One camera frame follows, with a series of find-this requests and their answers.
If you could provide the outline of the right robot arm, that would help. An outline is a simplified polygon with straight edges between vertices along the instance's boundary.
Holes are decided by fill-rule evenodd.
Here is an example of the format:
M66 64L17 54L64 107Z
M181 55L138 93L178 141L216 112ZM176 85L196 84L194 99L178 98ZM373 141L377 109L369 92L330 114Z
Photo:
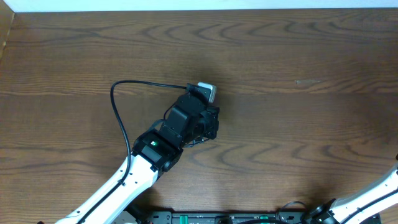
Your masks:
M304 223L354 224L397 204L397 163L355 194L334 198L309 211Z

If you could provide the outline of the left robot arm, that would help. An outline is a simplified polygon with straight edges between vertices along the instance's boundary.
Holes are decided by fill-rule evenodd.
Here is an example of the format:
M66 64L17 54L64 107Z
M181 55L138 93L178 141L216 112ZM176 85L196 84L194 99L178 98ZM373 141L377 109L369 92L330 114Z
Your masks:
M178 162L185 147L216 137L220 110L211 105L214 98L209 90L180 96L168 118L157 122L160 129L139 136L119 171L59 223L112 223Z

